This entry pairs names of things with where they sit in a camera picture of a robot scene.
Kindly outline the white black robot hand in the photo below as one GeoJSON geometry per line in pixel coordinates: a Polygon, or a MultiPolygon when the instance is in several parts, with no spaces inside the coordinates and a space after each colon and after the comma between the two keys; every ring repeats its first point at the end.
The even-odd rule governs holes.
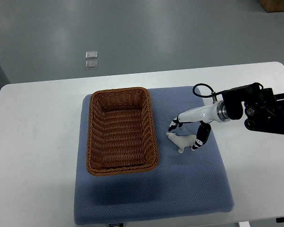
{"type": "Polygon", "coordinates": [[[195,145],[193,146],[196,150],[207,142],[211,132],[210,123],[212,121],[230,121],[223,101],[216,102],[213,105],[196,107],[179,114],[170,123],[168,132],[172,132],[177,127],[182,127],[184,123],[200,122],[196,133],[195,145]]]}

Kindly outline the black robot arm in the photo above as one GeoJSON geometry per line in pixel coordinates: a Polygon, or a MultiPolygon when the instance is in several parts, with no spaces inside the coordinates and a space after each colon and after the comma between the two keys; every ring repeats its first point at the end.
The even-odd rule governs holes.
{"type": "Polygon", "coordinates": [[[245,127],[250,131],[284,135],[284,93],[274,94],[258,82],[222,92],[228,117],[239,120],[247,116],[245,127]]]}

